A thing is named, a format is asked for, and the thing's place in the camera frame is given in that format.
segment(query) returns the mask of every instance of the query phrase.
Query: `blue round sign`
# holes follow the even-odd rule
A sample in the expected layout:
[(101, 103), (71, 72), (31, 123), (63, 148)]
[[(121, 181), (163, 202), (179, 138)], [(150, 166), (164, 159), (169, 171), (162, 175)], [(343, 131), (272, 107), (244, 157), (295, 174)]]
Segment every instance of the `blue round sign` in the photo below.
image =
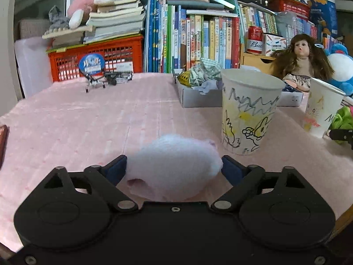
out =
[(88, 54), (85, 55), (78, 64), (82, 73), (90, 76), (98, 74), (104, 69), (105, 62), (101, 54)]

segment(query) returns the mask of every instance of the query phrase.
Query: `doll face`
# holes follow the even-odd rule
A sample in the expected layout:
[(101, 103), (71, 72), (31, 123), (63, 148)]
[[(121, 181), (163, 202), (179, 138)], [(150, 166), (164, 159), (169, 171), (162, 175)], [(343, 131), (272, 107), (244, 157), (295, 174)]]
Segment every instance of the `doll face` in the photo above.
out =
[(297, 55), (297, 57), (308, 57), (310, 55), (310, 49), (308, 42), (305, 40), (296, 42), (294, 44), (294, 52)]

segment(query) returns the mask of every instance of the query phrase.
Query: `red storage box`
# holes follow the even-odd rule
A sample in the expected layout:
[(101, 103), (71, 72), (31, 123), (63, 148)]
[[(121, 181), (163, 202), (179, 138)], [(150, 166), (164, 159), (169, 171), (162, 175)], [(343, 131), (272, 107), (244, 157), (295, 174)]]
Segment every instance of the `red storage box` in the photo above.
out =
[(128, 38), (96, 42), (70, 49), (61, 49), (48, 53), (53, 81), (63, 81), (80, 77), (78, 56), (100, 53), (105, 60), (106, 70), (112, 70), (116, 63), (133, 63), (134, 73), (142, 72), (142, 35)]
[(310, 7), (296, 0), (269, 0), (268, 7), (274, 12), (294, 12), (298, 17), (309, 20)]

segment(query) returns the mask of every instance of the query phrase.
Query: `doll hair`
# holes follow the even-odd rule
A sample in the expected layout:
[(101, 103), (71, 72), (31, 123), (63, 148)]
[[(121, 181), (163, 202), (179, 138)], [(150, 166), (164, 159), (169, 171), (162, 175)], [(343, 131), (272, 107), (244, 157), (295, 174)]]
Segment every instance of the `doll hair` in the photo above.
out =
[(334, 71), (324, 50), (315, 45), (315, 40), (307, 34), (294, 36), (291, 44), (285, 50), (278, 50), (272, 53), (276, 60), (272, 62), (273, 75), (283, 79), (287, 74), (298, 68), (297, 56), (294, 53), (295, 43), (305, 40), (308, 42), (310, 54), (309, 60), (313, 68), (313, 77), (327, 81), (331, 79)]

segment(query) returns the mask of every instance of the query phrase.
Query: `blue box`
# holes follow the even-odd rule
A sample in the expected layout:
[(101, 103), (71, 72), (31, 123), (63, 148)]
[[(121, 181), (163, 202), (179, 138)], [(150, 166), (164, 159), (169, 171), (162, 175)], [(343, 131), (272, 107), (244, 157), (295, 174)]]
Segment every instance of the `blue box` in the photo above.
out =
[(310, 21), (322, 26), (322, 32), (333, 38), (338, 35), (336, 4), (329, 0), (310, 0)]

